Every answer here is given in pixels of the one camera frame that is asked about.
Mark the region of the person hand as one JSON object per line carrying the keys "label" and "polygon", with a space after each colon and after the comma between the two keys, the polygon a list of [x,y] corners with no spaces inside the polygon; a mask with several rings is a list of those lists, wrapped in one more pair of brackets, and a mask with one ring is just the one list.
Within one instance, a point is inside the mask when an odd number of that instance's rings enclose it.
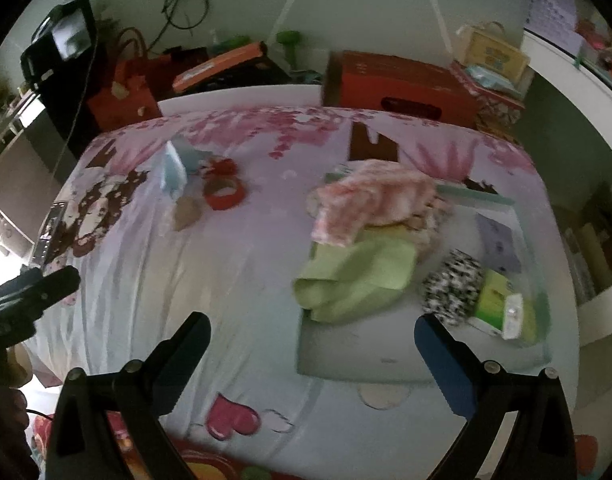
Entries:
{"label": "person hand", "polygon": [[37,479],[38,467],[26,441],[26,399],[12,386],[7,351],[0,348],[0,479]]}

